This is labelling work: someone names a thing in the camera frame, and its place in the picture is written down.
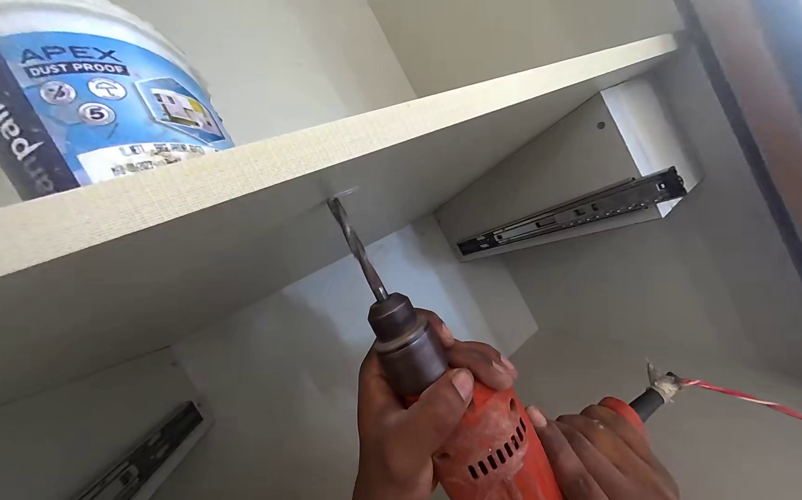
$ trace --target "white shelf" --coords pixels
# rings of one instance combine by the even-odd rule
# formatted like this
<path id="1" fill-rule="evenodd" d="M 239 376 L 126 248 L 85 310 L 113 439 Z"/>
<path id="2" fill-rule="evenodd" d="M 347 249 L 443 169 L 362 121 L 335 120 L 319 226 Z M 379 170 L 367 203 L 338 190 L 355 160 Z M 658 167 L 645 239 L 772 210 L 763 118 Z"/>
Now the white shelf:
<path id="1" fill-rule="evenodd" d="M 435 210 L 677 48 L 599 51 L 0 208 L 0 401 L 170 344 Z"/>

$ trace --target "drill bit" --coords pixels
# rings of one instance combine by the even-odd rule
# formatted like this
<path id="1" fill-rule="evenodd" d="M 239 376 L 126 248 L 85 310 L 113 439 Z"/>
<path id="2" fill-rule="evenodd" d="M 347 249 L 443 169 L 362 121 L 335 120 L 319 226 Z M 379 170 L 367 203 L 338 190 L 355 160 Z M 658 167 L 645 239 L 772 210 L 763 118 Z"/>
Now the drill bit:
<path id="1" fill-rule="evenodd" d="M 336 222 L 340 223 L 342 234 L 346 237 L 346 242 L 349 243 L 351 255 L 355 256 L 357 261 L 361 264 L 363 276 L 367 279 L 367 285 L 370 285 L 370 289 L 373 291 L 373 296 L 376 297 L 376 301 L 388 299 L 386 287 L 382 283 L 380 275 L 376 274 L 376 269 L 373 268 L 370 260 L 367 259 L 367 252 L 363 249 L 361 239 L 357 237 L 357 233 L 352 229 L 349 223 L 349 216 L 345 213 L 345 208 L 342 208 L 340 200 L 337 198 L 328 199 L 327 206 L 330 208 L 330 212 L 333 214 L 333 218 L 336 219 Z"/>

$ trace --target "drill ventilation slot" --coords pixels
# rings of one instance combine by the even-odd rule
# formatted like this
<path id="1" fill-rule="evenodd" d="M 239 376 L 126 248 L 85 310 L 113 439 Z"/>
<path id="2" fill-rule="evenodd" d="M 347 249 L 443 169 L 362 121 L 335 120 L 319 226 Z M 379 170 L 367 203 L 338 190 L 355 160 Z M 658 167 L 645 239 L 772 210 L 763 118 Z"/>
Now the drill ventilation slot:
<path id="1" fill-rule="evenodd" d="M 525 426 L 525 420 L 521 417 L 518 417 L 518 426 L 515 428 L 515 434 L 509 436 L 509 441 L 503 443 L 503 446 L 497 448 L 497 458 L 500 460 L 500 464 L 498 465 L 496 460 L 494 460 L 493 455 L 487 456 L 487 462 L 491 465 L 491 469 L 488 470 L 487 465 L 484 464 L 484 460 L 478 461 L 478 467 L 475 468 L 474 465 L 469 466 L 469 474 L 472 476 L 474 480 L 478 479 L 481 476 L 486 476 L 488 472 L 495 471 L 498 467 L 502 466 L 506 463 L 506 460 L 512 458 L 515 455 L 515 450 L 518 450 L 521 445 L 518 443 L 521 442 L 522 445 L 525 444 L 525 436 L 527 436 L 527 426 Z"/>

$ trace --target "drill chuck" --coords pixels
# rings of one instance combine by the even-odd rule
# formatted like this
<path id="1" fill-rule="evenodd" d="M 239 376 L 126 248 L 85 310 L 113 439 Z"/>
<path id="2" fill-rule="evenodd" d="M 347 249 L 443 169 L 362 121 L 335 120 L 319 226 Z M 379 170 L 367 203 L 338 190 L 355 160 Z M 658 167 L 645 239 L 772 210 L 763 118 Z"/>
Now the drill chuck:
<path id="1" fill-rule="evenodd" d="M 418 396 L 447 370 L 445 349 L 429 321 L 397 292 L 370 306 L 373 349 L 400 396 Z"/>

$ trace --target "orange drill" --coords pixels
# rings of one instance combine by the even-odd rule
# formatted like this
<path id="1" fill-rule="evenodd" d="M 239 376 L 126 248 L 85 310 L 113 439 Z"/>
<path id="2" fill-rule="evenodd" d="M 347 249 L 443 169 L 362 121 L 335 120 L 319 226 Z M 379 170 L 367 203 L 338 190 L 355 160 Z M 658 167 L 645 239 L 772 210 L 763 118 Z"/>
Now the orange drill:
<path id="1" fill-rule="evenodd" d="M 376 297 L 367 315 L 376 335 L 373 348 L 392 389 L 412 404 L 448 370 L 445 349 L 409 298 L 386 291 L 339 199 L 330 199 L 327 204 Z M 640 398 L 656 403 L 650 394 Z M 637 428 L 659 406 L 640 415 L 614 398 L 605 398 L 601 404 Z M 562 500 L 525 406 L 511 388 L 495 391 L 476 381 L 462 422 L 433 459 L 439 482 L 451 500 Z"/>

